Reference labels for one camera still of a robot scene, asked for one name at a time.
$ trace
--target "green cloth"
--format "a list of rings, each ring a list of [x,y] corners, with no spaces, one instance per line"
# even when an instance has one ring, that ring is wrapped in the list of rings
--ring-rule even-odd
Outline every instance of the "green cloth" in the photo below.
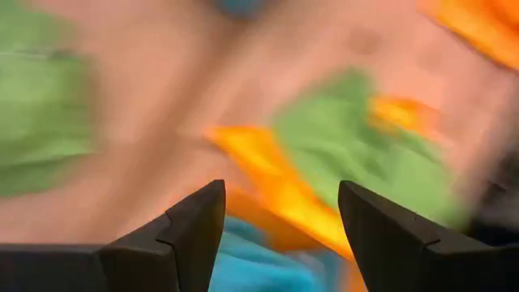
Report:
[[[467,213],[450,191],[448,170],[434,145],[400,129],[384,135],[367,122],[374,85],[349,70],[282,110],[273,130],[303,179],[337,207],[341,180],[351,180],[442,225]]]
[[[65,27],[0,1],[0,197],[52,187],[91,149],[83,65],[49,54]]]

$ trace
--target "green fabric piece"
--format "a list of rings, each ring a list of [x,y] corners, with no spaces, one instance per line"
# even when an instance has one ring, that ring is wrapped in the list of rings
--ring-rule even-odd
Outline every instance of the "green fabric piece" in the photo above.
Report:
[[[461,226],[467,212],[450,191],[434,145],[411,132],[384,135],[367,122],[375,93],[352,69],[283,109],[273,131],[302,178],[337,208],[341,180],[351,180],[442,225]]]
[[[84,66],[49,52],[63,24],[0,1],[0,197],[52,187],[90,151]]]

